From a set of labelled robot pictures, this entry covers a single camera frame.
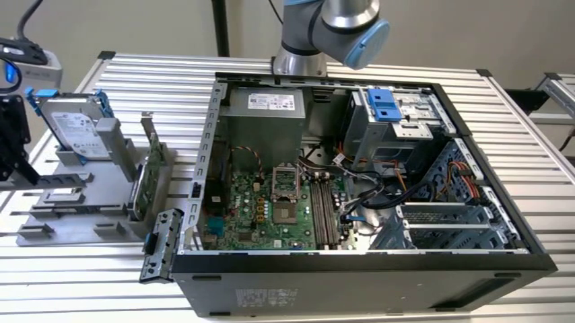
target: case label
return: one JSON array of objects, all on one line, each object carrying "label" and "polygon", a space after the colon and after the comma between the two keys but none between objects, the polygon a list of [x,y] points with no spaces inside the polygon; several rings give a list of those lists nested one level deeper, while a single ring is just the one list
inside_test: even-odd
[{"label": "case label", "polygon": [[297,110],[297,100],[290,94],[253,93],[249,98],[249,109]]},{"label": "case label", "polygon": [[52,119],[75,153],[86,158],[110,157],[92,119],[86,114],[54,112]]},{"label": "case label", "polygon": [[294,306],[298,289],[237,289],[235,296],[241,308],[283,308]]}]

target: white wall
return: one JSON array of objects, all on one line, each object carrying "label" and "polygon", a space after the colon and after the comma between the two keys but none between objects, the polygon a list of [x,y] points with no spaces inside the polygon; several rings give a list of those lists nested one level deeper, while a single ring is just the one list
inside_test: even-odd
[{"label": "white wall", "polygon": [[[545,71],[575,72],[573,0],[381,1],[393,31],[378,64],[487,68],[509,87],[535,85]],[[15,34],[31,2],[2,0],[0,36]],[[275,55],[282,27],[267,0],[227,0],[227,8],[233,56]],[[217,54],[209,0],[46,0],[27,36],[58,54],[64,90],[102,50]]]},{"label": "white wall", "polygon": [[[282,9],[282,1],[274,3]],[[566,38],[575,26],[573,0],[381,3],[391,33],[377,64],[486,68],[503,85],[517,87],[534,86],[545,71],[575,72],[575,42]],[[267,1],[229,0],[230,11],[233,7],[238,15],[230,17],[234,54],[275,55],[282,28]],[[265,31],[261,37],[255,37],[258,31]]]}]

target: power supply label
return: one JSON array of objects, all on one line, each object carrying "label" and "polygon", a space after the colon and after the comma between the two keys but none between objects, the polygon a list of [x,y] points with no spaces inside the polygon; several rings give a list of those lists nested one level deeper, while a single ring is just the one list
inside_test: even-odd
[{"label": "power supply label", "polygon": [[86,158],[110,157],[108,149],[96,133],[92,119],[86,114],[54,112],[52,119],[75,153]]},{"label": "power supply label", "polygon": [[253,93],[249,98],[249,109],[297,110],[297,99],[290,94]]}]

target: aluminum workbench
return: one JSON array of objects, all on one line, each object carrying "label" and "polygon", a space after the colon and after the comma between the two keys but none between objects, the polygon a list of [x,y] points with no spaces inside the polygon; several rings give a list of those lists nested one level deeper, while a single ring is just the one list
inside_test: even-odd
[{"label": "aluminum workbench", "polygon": [[[559,132],[559,128],[569,129],[563,131],[566,136],[561,138],[563,142],[575,133],[575,75],[546,73],[546,77],[535,87],[543,90],[550,98],[558,103],[563,113],[535,113],[530,115],[531,120],[539,127],[554,127],[553,133]],[[566,146],[563,154],[569,156],[571,163],[575,163],[573,143]]]},{"label": "aluminum workbench", "polygon": [[[139,119],[154,111],[162,141],[179,150],[167,208],[185,209],[214,73],[269,73],[258,59],[117,54],[99,59],[78,91],[103,89],[123,133],[147,139]],[[331,77],[441,83],[559,271],[469,314],[246,318],[246,321],[575,322],[575,169],[489,74],[475,70],[329,66]],[[47,133],[32,154],[39,173],[56,167]],[[0,321],[197,318],[177,284],[141,285],[142,244],[19,248],[15,233],[40,192],[0,194]]]}]

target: black pole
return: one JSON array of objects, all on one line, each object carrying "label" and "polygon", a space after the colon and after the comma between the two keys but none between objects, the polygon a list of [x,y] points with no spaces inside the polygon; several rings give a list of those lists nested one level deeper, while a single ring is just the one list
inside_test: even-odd
[{"label": "black pole", "polygon": [[213,12],[214,12],[214,27],[217,29],[218,56],[230,57],[226,0],[213,0]]}]

